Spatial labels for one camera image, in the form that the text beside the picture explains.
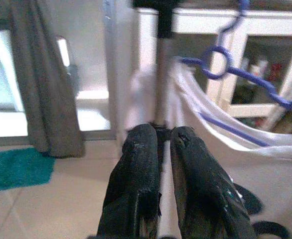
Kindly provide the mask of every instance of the hanger hook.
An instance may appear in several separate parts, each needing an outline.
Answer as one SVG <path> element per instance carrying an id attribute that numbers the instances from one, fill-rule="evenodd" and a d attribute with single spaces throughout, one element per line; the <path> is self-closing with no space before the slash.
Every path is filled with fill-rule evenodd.
<path id="1" fill-rule="evenodd" d="M 226 32 L 233 30 L 241 21 L 243 17 L 246 16 L 246 10 L 248 10 L 250 5 L 249 0 L 239 0 L 239 9 L 238 9 L 238 16 L 236 16 L 235 20 L 227 27 L 222 28 L 218 35 L 218 46 L 222 46 L 224 35 Z"/>

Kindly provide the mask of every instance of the gray curtain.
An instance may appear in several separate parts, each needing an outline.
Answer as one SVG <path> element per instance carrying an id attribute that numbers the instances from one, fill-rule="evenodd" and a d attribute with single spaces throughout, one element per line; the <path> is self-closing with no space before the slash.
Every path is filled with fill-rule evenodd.
<path id="1" fill-rule="evenodd" d="M 45 1 L 11 0 L 9 19 L 30 143 L 54 157 L 82 156 L 74 95 Z"/>

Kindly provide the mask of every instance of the white cloth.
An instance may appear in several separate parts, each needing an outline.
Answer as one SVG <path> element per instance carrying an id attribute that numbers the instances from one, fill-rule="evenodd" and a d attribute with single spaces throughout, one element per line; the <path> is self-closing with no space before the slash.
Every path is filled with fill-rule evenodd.
<path id="1" fill-rule="evenodd" d="M 268 220 L 282 224 L 292 232 L 292 135 L 276 134 L 250 128 L 215 105 L 197 85 L 188 67 L 174 62 L 169 74 L 167 113 L 169 127 L 190 126 L 201 137 L 213 156 L 240 184 L 264 203 L 263 212 L 251 217 L 252 222 Z M 131 81 L 127 129 L 150 122 L 154 115 L 155 74 L 152 68 L 135 73 Z M 222 121 L 259 140 L 260 147 L 204 120 L 199 113 Z M 177 227 L 169 150 L 162 182 L 163 213 L 159 235 L 180 237 Z"/>

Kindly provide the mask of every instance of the tile floor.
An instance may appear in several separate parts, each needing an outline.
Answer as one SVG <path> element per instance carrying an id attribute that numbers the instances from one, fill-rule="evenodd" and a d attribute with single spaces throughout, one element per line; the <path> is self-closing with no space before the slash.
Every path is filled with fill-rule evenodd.
<path id="1" fill-rule="evenodd" d="M 50 183 L 1 191 L 0 239 L 84 239 L 95 234 L 118 159 L 115 141 L 87 142 L 85 157 L 56 160 Z"/>

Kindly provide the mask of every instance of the teal bath mat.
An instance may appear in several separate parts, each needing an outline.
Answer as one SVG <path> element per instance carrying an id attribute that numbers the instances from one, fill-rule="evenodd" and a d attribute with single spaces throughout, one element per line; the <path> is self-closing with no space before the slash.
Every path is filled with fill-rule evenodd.
<path id="1" fill-rule="evenodd" d="M 48 183 L 54 161 L 34 148 L 0 152 L 0 190 Z"/>

